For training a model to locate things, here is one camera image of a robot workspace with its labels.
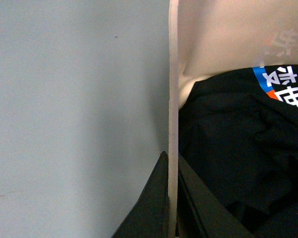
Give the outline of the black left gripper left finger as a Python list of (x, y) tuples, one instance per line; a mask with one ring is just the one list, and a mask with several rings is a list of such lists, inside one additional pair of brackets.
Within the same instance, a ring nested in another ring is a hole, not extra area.
[(168, 217), (168, 154), (163, 151), (136, 204), (112, 237), (166, 238)]

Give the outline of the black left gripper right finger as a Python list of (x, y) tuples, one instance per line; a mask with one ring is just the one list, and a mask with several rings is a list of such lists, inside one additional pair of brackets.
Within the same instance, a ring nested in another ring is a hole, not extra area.
[(197, 176), (178, 158), (178, 232), (181, 238), (252, 238)]

